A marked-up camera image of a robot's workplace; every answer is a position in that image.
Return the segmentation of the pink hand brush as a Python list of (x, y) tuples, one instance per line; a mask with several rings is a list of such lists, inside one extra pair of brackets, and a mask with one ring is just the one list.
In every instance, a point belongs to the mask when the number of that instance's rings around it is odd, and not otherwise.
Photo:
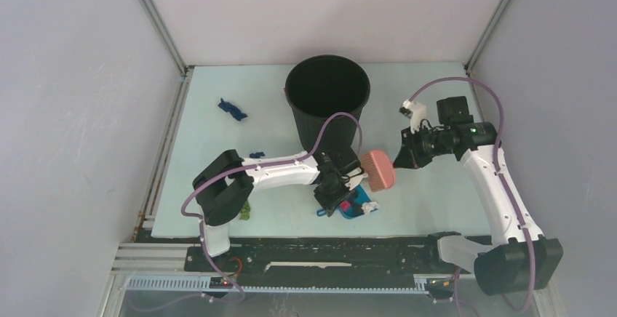
[(393, 162), (382, 150), (373, 149), (364, 153), (360, 163), (367, 174), (370, 190), (375, 193), (394, 187), (397, 176)]

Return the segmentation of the blue plastic dustpan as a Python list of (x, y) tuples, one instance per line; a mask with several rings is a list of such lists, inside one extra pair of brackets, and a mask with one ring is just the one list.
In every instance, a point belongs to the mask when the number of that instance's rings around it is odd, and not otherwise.
[[(336, 212), (340, 212), (347, 220), (365, 215), (361, 209), (361, 205), (365, 202), (372, 201), (361, 185), (353, 189), (344, 185), (335, 188), (319, 186), (314, 189), (314, 198), (320, 205), (320, 208), (317, 210), (318, 217), (331, 217)], [(344, 201), (350, 203), (350, 207), (346, 212), (342, 212), (339, 209), (339, 205)]]

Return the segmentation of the black plastic trash bin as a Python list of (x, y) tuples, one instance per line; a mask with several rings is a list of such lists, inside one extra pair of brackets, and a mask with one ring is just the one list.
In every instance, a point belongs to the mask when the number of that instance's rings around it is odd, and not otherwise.
[(370, 98), (370, 80), (353, 60), (337, 55), (310, 57), (292, 68), (284, 93), (302, 147), (310, 151), (323, 123), (338, 112), (359, 120)]

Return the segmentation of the green paper scrap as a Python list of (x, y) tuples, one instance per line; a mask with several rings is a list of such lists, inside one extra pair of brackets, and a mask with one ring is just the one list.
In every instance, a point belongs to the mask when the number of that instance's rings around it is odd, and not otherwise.
[(248, 221), (250, 219), (250, 215), (251, 215), (251, 206), (249, 201), (246, 201), (239, 213), (239, 219), (241, 221)]

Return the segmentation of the magenta paper scrap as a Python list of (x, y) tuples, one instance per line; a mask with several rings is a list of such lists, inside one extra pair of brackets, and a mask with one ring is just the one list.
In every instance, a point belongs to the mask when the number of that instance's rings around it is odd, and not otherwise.
[(339, 209), (340, 209), (342, 212), (346, 212), (346, 211), (349, 209), (349, 207), (350, 207), (350, 203), (349, 203), (349, 202), (347, 202), (347, 201), (344, 201), (344, 202), (342, 202), (342, 203), (339, 205)]

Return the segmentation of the white paper scrap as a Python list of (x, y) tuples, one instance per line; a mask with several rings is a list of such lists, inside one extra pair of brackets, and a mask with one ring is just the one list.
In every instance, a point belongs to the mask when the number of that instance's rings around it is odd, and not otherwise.
[(379, 207), (380, 207), (380, 204), (374, 201), (365, 202), (361, 205), (361, 209), (365, 214), (374, 212), (378, 210)]

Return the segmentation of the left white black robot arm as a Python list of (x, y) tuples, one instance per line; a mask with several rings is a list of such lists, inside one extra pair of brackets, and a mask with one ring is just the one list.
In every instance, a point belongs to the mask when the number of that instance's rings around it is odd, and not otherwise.
[(344, 152), (302, 151), (279, 158), (242, 158), (236, 150), (221, 153), (193, 180), (191, 198), (201, 208), (199, 219), (205, 249), (202, 262), (222, 270), (230, 261), (229, 225), (250, 194), (288, 185), (314, 186), (314, 198), (330, 216), (344, 201), (356, 195), (367, 177), (352, 149)]

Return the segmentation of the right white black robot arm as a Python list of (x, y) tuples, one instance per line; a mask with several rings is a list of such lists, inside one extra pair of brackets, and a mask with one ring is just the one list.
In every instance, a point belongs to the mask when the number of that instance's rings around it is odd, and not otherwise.
[(426, 106), (406, 100), (399, 109), (410, 125), (401, 131), (396, 169), (421, 169), (437, 156), (453, 155), (471, 178), (490, 229), (479, 244), (457, 232), (434, 233), (423, 252), (424, 265), (441, 272), (450, 264), (472, 273), (486, 295), (546, 288), (563, 256), (556, 238), (547, 238), (526, 209), (497, 144), (490, 122), (476, 122), (464, 96), (437, 102), (439, 126)]

